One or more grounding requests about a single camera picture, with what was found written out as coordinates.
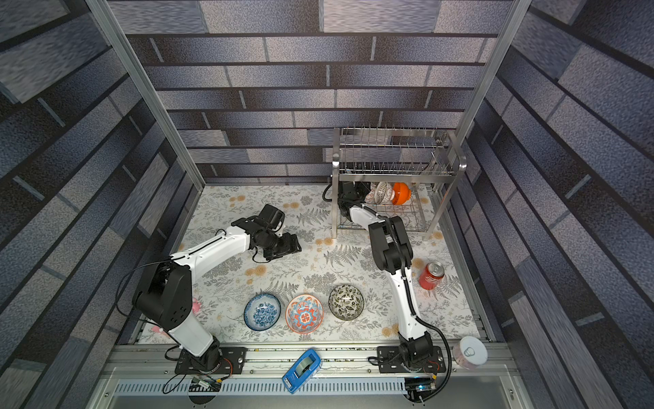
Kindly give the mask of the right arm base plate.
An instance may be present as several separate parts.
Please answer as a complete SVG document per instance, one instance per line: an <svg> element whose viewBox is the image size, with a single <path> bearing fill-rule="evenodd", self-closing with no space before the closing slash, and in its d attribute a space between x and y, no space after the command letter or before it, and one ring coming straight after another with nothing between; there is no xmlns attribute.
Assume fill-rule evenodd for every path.
<svg viewBox="0 0 654 409"><path fill-rule="evenodd" d="M421 366L407 366L403 363L397 346L379 346L375 356L368 358L369 363L379 369L380 373L446 373L446 360L439 346Z"/></svg>

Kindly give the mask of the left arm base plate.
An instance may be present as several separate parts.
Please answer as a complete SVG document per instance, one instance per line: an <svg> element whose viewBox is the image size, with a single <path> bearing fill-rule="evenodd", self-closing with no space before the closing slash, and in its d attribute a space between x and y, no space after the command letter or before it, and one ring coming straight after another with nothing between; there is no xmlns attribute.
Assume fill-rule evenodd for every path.
<svg viewBox="0 0 654 409"><path fill-rule="evenodd" d="M175 360L175 375L234 375L241 374L247 349L219 347L195 356L183 349Z"/></svg>

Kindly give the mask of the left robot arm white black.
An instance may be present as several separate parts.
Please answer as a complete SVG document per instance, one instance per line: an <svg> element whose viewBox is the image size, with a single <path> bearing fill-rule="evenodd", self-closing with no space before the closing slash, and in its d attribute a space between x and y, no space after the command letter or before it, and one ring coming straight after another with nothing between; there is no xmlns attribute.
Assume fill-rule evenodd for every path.
<svg viewBox="0 0 654 409"><path fill-rule="evenodd" d="M284 220L283 211L267 204L259 214L232 222L213 238L144 267L133 306L172 337L200 373L220 366L221 348L192 312L193 286L240 253L259 250L270 262L300 252L296 235L279 233Z"/></svg>

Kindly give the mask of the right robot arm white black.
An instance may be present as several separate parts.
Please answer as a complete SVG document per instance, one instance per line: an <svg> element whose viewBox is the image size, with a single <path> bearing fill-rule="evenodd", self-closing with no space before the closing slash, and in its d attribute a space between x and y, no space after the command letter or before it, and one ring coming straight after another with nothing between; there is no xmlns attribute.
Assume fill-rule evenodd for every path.
<svg viewBox="0 0 654 409"><path fill-rule="evenodd" d="M371 192L369 182L339 182L333 198L348 221L366 229L376 267L387 274L399 320L398 361L410 371L417 371L431 359L435 330L419 315L412 285L413 249L403 220L385 216L365 203Z"/></svg>

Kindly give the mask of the white lattice pattern bowl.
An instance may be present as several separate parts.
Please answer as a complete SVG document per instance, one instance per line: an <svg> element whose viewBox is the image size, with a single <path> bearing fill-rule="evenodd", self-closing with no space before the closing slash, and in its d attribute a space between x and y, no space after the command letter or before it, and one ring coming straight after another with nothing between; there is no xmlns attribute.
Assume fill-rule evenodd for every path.
<svg viewBox="0 0 654 409"><path fill-rule="evenodd" d="M393 200L393 185L388 182L379 182L376 185L374 200L376 204L388 204Z"/></svg>

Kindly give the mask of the orange bowl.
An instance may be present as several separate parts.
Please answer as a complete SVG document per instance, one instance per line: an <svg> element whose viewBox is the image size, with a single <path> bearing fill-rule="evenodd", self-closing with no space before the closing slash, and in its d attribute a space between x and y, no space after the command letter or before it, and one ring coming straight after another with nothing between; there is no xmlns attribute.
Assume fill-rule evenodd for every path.
<svg viewBox="0 0 654 409"><path fill-rule="evenodd" d="M393 199L391 203L394 206L405 204L411 197L411 190L406 183L396 182L393 184Z"/></svg>

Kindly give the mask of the blue floral rim bowl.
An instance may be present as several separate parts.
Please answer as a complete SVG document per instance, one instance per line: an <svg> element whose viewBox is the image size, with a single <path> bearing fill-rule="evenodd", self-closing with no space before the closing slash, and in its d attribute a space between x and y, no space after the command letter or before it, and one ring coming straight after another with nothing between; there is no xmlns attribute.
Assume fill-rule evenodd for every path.
<svg viewBox="0 0 654 409"><path fill-rule="evenodd" d="M281 302L271 293L254 296L244 309L245 325L252 331L264 332L272 328L281 316Z"/></svg>

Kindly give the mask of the blue dotted pattern bowl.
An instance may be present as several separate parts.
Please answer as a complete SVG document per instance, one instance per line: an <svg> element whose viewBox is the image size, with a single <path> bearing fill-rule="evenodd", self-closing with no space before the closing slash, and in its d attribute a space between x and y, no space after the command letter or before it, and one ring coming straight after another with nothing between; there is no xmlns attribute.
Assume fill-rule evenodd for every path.
<svg viewBox="0 0 654 409"><path fill-rule="evenodd" d="M375 205L378 203L376 199L376 185L371 184L371 191L364 198L364 202L369 205Z"/></svg>

